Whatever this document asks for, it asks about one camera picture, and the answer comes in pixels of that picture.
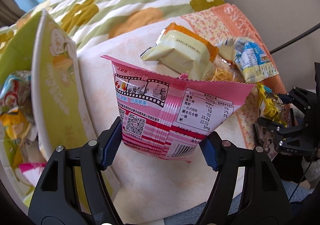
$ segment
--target white wall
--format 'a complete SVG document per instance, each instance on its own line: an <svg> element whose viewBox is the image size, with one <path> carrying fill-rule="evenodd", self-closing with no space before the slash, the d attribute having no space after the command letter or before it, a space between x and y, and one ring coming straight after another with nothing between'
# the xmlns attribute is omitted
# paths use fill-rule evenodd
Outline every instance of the white wall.
<svg viewBox="0 0 320 225"><path fill-rule="evenodd" d="M238 6L269 50L320 23L320 0L225 0ZM320 30L273 55L287 90L314 89L320 62Z"/></svg>

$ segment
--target blue gripper pad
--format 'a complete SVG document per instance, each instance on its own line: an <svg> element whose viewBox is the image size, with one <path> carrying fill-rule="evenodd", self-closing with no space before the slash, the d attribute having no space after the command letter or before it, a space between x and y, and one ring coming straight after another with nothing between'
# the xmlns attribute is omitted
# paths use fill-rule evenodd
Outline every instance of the blue gripper pad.
<svg viewBox="0 0 320 225"><path fill-rule="evenodd" d="M103 159L101 165L104 169L112 165L113 160L115 159L116 153L122 141L122 125L119 121L114 132L111 134L108 143L103 149Z"/></svg>
<svg viewBox="0 0 320 225"><path fill-rule="evenodd" d="M212 167L214 171L218 171L219 165L217 161L217 154L214 146L211 144L209 139L204 139L199 143L202 154L204 156L207 165Z"/></svg>

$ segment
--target qr code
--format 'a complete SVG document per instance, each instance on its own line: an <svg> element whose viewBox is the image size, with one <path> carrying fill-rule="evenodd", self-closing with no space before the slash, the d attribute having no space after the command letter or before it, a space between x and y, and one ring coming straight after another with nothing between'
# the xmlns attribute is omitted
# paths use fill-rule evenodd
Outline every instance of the qr code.
<svg viewBox="0 0 320 225"><path fill-rule="evenodd" d="M121 119L121 123L122 123L123 117L124 117L124 114L125 114L125 110L123 110L122 108L119 108L119 114L120 114L120 119Z"/></svg>
<svg viewBox="0 0 320 225"><path fill-rule="evenodd" d="M125 130L130 133L136 134L137 136L141 136L145 123L146 120L144 118L129 113L129 118L127 121L127 125L125 126Z"/></svg>

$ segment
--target black cable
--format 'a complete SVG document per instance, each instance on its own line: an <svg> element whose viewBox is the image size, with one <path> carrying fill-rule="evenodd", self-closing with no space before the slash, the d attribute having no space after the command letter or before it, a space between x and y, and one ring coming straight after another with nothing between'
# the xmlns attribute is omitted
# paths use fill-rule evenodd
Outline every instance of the black cable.
<svg viewBox="0 0 320 225"><path fill-rule="evenodd" d="M303 175L302 175L302 177L301 177L301 179L300 179L299 183L297 184L297 186L296 186L296 187L295 187L295 189L293 190L293 192L292 192L292 194L291 194L291 196L290 196L290 198L289 198L289 202L291 201L291 199L292 199L292 197L293 197L294 193L296 192L296 190L298 189L299 185L301 184L301 182L302 182L302 180L303 180L304 176L305 176L305 175L306 175L306 173L308 172L308 170L309 170L309 168L310 168L310 166L311 166L311 164L312 164L313 160L316 158L316 156L317 156L317 151L318 151L318 147L317 147L315 150L313 150L313 152L312 152L312 153L313 153L313 157L312 157L312 159L310 159L310 163L309 163L309 165L308 165L307 169L305 170L305 172L303 173Z"/></svg>
<svg viewBox="0 0 320 225"><path fill-rule="evenodd" d="M310 35L311 33L313 33L314 31L318 30L320 28L320 23L317 24L316 26L310 28L309 30L307 30L306 32L302 33L301 35L297 36L296 38L290 40L289 42L286 42L285 44L273 49L270 51L270 54L274 54L275 52L278 52L279 50L299 41L300 39L306 37L307 35Z"/></svg>

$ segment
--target orange flower print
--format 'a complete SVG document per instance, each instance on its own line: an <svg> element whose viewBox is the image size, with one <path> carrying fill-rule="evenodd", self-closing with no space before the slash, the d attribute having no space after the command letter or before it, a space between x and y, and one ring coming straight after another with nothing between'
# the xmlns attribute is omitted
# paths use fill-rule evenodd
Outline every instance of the orange flower print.
<svg viewBox="0 0 320 225"><path fill-rule="evenodd" d="M17 29L19 30L20 28L23 27L23 25L25 23L27 23L27 21L31 18L31 13L29 13L28 15L24 16L23 18L20 18L17 20L16 25L17 25Z"/></svg>
<svg viewBox="0 0 320 225"><path fill-rule="evenodd" d="M137 28L164 20L163 13L158 8L146 8L134 12L126 22L116 25L109 33L109 39L128 33Z"/></svg>

